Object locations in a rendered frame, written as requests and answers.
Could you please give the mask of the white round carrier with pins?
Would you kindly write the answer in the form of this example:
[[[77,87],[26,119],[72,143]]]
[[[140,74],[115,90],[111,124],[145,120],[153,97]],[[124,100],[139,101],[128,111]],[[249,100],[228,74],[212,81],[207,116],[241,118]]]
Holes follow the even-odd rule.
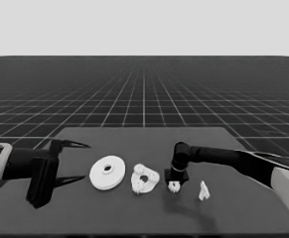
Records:
[[[145,167],[145,171],[144,171],[143,175],[138,175],[133,171],[133,174],[131,176],[131,186],[133,186],[134,184],[141,184],[143,186],[142,193],[151,192],[158,183],[158,182],[153,183],[153,182],[149,181],[149,179],[148,179],[149,174],[153,173],[153,172],[155,172],[155,171],[151,170],[148,167]]]

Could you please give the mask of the small white T-shaped piece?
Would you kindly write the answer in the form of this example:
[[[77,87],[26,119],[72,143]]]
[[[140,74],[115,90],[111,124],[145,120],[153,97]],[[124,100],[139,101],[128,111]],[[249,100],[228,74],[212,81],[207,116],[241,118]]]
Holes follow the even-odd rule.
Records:
[[[206,183],[204,181],[201,182],[201,190],[199,193],[199,200],[203,201],[204,199],[208,199],[210,197],[210,192]]]

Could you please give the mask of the large thick white disc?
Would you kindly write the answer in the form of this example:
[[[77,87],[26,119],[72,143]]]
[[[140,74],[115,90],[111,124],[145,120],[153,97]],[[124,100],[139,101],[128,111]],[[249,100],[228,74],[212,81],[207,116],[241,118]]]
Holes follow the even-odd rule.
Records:
[[[89,172],[89,179],[95,188],[109,190],[122,182],[125,173],[125,163],[121,158],[106,156],[93,164]]]

